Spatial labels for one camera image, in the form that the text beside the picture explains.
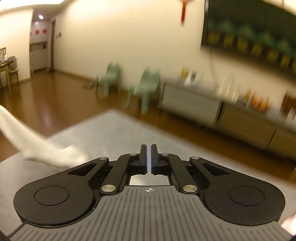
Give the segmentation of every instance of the metal screw head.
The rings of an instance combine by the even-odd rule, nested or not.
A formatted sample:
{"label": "metal screw head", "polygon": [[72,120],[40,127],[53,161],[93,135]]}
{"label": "metal screw head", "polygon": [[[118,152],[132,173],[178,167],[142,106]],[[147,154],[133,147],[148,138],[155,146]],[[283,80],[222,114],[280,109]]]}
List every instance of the metal screw head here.
{"label": "metal screw head", "polygon": [[104,185],[102,186],[102,190],[104,192],[113,192],[116,189],[116,187],[114,185]]}
{"label": "metal screw head", "polygon": [[197,187],[194,185],[186,185],[183,187],[183,190],[185,192],[196,192],[197,191]]}

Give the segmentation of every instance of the wooden floor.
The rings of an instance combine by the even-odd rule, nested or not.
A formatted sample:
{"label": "wooden floor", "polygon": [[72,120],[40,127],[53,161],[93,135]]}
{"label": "wooden floor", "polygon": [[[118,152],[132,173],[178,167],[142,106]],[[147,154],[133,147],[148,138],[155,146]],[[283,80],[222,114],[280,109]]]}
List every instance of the wooden floor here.
{"label": "wooden floor", "polygon": [[[131,99],[130,107],[126,109],[125,91],[117,94],[116,89],[111,89],[109,97],[104,98],[101,90],[95,94],[93,89],[82,89],[81,79],[59,72],[37,72],[31,79],[20,84],[20,87],[13,86],[12,97],[7,89],[0,91],[0,104],[45,136],[116,108],[211,151],[296,183],[293,172],[296,162],[283,160],[216,131],[200,128],[172,114],[162,112],[158,116],[157,108],[153,105],[147,115],[141,115],[136,97]],[[0,161],[17,153],[2,134],[0,146]]]}

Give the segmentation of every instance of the ceiling light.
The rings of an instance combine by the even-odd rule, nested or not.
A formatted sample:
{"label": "ceiling light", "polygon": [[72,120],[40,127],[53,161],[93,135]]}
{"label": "ceiling light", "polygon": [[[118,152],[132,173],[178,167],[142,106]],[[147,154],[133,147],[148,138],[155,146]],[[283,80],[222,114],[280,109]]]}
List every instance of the ceiling light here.
{"label": "ceiling light", "polygon": [[15,7],[36,5],[36,4],[60,4],[64,0],[0,0],[0,11]]}

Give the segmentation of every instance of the white cloth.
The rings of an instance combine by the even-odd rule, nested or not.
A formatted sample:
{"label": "white cloth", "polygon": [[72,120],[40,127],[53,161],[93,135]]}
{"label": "white cloth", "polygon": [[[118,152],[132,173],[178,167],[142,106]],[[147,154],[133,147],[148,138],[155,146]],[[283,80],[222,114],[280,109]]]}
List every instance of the white cloth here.
{"label": "white cloth", "polygon": [[0,130],[25,157],[57,168],[71,168],[89,161],[88,156],[75,146],[55,145],[0,105]]}

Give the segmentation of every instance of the door frame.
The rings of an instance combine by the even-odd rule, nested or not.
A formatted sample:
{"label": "door frame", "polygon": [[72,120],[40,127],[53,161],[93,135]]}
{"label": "door frame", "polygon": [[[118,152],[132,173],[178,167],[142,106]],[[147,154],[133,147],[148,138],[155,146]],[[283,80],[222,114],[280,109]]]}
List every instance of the door frame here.
{"label": "door frame", "polygon": [[51,35],[51,46],[50,46],[50,70],[54,71],[54,31],[55,31],[55,21],[51,22],[52,25],[52,35]]}

